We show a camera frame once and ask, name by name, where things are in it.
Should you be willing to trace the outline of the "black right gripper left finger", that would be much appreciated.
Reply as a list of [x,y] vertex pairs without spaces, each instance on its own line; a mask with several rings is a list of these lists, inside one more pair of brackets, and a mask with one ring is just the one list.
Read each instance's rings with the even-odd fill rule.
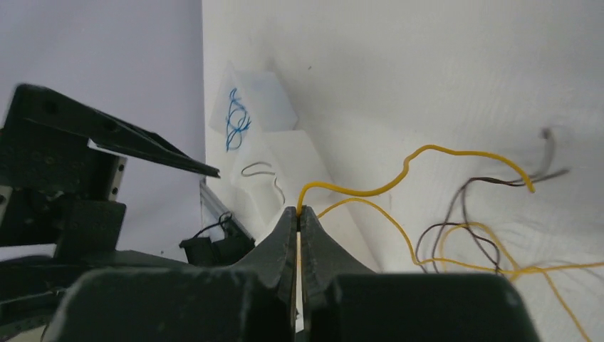
[[45,341],[291,341],[296,209],[231,266],[121,267],[82,275]]

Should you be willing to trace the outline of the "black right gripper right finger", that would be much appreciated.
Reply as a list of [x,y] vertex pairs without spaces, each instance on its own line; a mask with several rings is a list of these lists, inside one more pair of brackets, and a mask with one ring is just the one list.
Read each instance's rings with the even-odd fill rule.
[[537,341],[524,303],[500,276],[379,274],[301,211],[301,280],[309,341]]

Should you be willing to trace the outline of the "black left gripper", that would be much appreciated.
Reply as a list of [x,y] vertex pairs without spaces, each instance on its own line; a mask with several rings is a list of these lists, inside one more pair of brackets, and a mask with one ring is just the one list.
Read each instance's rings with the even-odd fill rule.
[[50,88],[18,84],[1,129],[1,245],[54,244],[51,257],[1,263],[1,300],[59,292],[115,250],[126,206],[121,155],[219,177],[157,133]]

